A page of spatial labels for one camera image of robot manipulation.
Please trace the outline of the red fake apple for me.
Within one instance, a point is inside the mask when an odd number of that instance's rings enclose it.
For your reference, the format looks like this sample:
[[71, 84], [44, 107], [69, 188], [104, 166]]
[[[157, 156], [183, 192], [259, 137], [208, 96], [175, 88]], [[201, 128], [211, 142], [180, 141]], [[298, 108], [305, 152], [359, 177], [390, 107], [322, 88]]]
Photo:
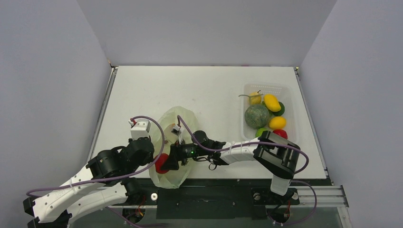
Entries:
[[283, 129], [276, 129], [276, 130], [273, 130], [273, 133], [274, 133], [274, 134], [277, 134], [277, 135], [279, 135], [279, 136], [281, 136], [282, 138], [288, 139], [288, 134], [287, 134], [287, 132], [286, 132], [285, 130], [283, 130]]
[[163, 170], [162, 169], [162, 166], [164, 165], [164, 163], [167, 161], [168, 158], [169, 158], [168, 154], [162, 153], [160, 155], [160, 157], [156, 160], [154, 165], [155, 165], [155, 171], [158, 174], [165, 174], [165, 173], [169, 172], [169, 170]]

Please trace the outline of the light green plastic bag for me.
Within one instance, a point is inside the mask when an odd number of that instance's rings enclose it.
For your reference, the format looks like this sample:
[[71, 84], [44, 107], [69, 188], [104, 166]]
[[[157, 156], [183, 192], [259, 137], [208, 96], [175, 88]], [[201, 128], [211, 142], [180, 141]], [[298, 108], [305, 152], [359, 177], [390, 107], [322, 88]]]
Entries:
[[[182, 106], [170, 108], [158, 120], [163, 129], [164, 139], [162, 139], [162, 134], [158, 127], [153, 125], [150, 128], [149, 135], [154, 145], [154, 156], [159, 154], [162, 145], [164, 145], [163, 153], [170, 154], [170, 145], [179, 139], [177, 135], [172, 133], [173, 126], [178, 123], [178, 115], [185, 121], [191, 132], [200, 129], [199, 121], [193, 111]], [[177, 189], [185, 181], [193, 166], [195, 166], [195, 162], [188, 160], [186, 165], [180, 166], [177, 171], [160, 174], [156, 171], [156, 165], [153, 165], [148, 169], [148, 172], [155, 186], [165, 189]]]

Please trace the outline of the bumpy green custard apple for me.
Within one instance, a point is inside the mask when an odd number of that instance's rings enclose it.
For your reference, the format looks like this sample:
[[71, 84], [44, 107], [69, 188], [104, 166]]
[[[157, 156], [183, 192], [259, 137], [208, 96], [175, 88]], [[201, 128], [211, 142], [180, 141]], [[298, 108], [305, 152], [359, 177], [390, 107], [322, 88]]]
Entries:
[[269, 129], [266, 128], [266, 127], [259, 128], [259, 129], [255, 132], [255, 137], [260, 137], [260, 136], [262, 136], [262, 134], [263, 134], [265, 131], [269, 131]]

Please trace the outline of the yellow fake mango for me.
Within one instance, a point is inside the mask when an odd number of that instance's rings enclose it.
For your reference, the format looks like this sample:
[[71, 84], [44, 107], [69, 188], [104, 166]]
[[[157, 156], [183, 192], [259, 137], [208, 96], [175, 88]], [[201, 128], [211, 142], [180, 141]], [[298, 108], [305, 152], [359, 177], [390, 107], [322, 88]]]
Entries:
[[272, 94], [266, 94], [263, 97], [265, 106], [272, 112], [279, 112], [281, 110], [281, 105], [278, 99]]

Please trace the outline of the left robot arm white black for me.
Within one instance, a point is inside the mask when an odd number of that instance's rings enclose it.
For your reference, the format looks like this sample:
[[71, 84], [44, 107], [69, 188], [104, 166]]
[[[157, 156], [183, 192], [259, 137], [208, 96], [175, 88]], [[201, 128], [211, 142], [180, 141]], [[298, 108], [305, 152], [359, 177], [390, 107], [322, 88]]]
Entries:
[[153, 161], [148, 137], [103, 150], [62, 186], [41, 197], [29, 196], [24, 211], [29, 228], [67, 228], [77, 219], [115, 204], [136, 204], [144, 195], [134, 175]]

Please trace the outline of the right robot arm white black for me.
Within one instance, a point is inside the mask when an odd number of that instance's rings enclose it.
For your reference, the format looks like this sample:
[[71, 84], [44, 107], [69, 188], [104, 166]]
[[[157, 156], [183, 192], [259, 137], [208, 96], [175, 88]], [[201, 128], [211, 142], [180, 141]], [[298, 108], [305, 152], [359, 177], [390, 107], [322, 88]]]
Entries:
[[271, 131], [244, 142], [219, 142], [207, 137], [204, 131], [196, 131], [192, 142], [175, 142], [170, 153], [157, 165], [158, 171], [176, 171], [189, 159], [207, 161], [213, 167], [227, 166], [236, 162], [257, 161], [272, 173], [268, 190], [269, 199], [280, 203], [287, 197], [291, 181], [297, 171], [297, 162], [302, 154], [300, 147]]

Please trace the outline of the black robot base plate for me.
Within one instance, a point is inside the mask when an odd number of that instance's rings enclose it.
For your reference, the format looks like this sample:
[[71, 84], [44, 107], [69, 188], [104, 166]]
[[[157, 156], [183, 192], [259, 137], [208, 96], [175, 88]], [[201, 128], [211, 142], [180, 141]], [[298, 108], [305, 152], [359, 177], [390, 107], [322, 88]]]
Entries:
[[293, 180], [284, 196], [270, 190], [271, 179], [201, 179], [187, 180], [178, 189], [152, 187], [141, 181], [139, 199], [123, 203], [124, 218], [139, 217], [134, 206], [157, 219], [271, 219], [276, 224], [290, 224], [291, 207], [303, 205], [303, 191], [313, 197], [313, 208], [302, 222], [315, 213], [319, 200], [315, 187], [328, 187], [328, 181]]

